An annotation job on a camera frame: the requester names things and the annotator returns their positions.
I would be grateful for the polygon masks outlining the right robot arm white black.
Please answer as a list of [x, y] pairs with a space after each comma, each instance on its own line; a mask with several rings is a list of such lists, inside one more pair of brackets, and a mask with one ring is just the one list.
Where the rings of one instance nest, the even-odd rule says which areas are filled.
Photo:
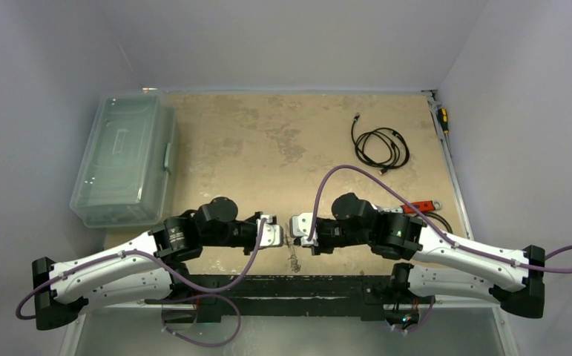
[[395, 261], [387, 291], [393, 300], [446, 295], [496, 303], [530, 319], [544, 314], [543, 248], [499, 248], [438, 232], [422, 218], [388, 209], [348, 193], [332, 204], [332, 217], [302, 213], [291, 218], [292, 234], [314, 255], [366, 245]]

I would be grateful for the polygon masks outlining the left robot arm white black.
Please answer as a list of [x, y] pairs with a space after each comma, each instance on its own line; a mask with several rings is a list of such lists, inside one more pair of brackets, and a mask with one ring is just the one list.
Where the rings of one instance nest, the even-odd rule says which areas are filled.
[[192, 290], [217, 293], [224, 286], [191, 282], [185, 262], [198, 258], [204, 247], [241, 248], [250, 257], [245, 276], [262, 248], [279, 247], [283, 229], [274, 215], [258, 211], [245, 220], [227, 197], [217, 197], [197, 209], [165, 219], [138, 237], [79, 260], [56, 262], [48, 257], [31, 264], [36, 328], [47, 331], [66, 326], [91, 310], [133, 300], [184, 303]]

